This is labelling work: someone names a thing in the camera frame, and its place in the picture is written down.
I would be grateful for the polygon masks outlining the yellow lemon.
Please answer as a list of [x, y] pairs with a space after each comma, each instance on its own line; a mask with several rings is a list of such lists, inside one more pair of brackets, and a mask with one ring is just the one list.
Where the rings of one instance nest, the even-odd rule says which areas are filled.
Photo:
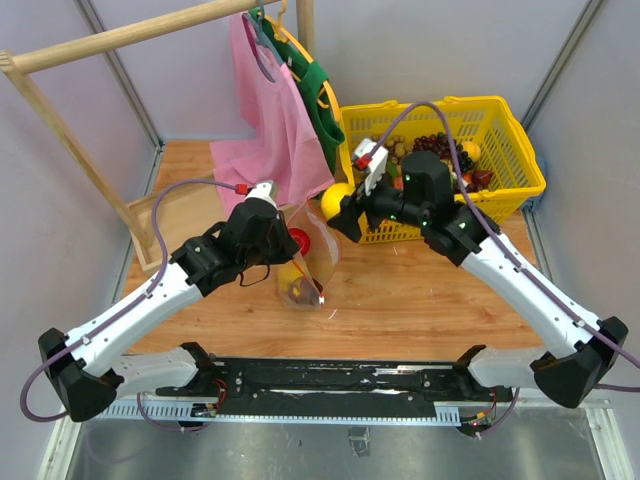
[[282, 295], [298, 297], [301, 294], [303, 272], [294, 261], [287, 262], [278, 269], [278, 291]]
[[329, 220], [340, 213], [341, 201], [344, 197], [351, 196], [354, 187], [348, 183], [335, 183], [331, 185], [322, 195], [320, 208], [326, 220]]

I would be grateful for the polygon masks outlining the red apple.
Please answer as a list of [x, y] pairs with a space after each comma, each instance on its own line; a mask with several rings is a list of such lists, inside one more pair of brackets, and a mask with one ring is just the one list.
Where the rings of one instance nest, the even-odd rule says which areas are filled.
[[311, 238], [309, 234], [300, 228], [290, 228], [289, 234], [299, 247], [300, 254], [306, 256], [311, 249]]

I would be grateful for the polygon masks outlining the clear zip top bag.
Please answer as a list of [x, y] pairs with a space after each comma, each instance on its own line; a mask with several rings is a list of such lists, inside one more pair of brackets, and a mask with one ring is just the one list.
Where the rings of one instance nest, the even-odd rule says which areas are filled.
[[311, 249], [306, 256], [300, 251], [294, 261], [303, 272], [304, 278], [313, 282], [321, 295], [321, 304], [317, 307], [294, 305], [286, 295], [278, 294], [285, 305], [299, 309], [320, 308], [325, 303], [325, 291], [341, 258], [341, 245], [335, 233], [327, 226], [325, 218], [318, 208], [319, 204], [309, 201], [304, 206], [290, 208], [285, 212], [287, 227], [305, 230], [311, 238]]

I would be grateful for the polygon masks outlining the dark red mangosteen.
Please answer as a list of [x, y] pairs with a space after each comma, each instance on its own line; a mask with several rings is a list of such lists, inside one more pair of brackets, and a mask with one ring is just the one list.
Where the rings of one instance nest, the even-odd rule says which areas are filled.
[[321, 295], [313, 282], [300, 277], [289, 285], [289, 300], [301, 307], [317, 307], [321, 304]]

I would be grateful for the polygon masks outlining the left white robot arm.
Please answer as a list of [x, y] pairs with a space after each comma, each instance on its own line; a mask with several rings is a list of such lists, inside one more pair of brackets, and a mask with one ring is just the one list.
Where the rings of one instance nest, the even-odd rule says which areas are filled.
[[243, 277], [256, 265], [292, 260], [298, 251], [269, 183], [260, 183], [228, 220], [186, 240], [146, 283], [68, 333], [52, 328], [38, 340], [46, 376], [66, 412], [84, 422], [116, 399], [174, 389], [200, 396], [213, 386], [213, 359], [195, 342], [160, 354], [130, 355], [131, 345], [180, 310]]

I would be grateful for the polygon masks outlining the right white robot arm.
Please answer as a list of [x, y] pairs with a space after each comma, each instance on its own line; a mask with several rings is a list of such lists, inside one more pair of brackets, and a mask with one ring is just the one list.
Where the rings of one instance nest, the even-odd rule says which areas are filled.
[[353, 242], [384, 220], [416, 227], [425, 243], [504, 299], [537, 333], [541, 348], [471, 347], [453, 375], [455, 392], [474, 400], [488, 387], [538, 388], [566, 408], [578, 407], [612, 368], [628, 335], [617, 317], [601, 319], [561, 292], [479, 210], [457, 202], [448, 167], [431, 152], [409, 154], [403, 186], [382, 182], [384, 160], [366, 168], [357, 187], [331, 186], [322, 196], [328, 225]]

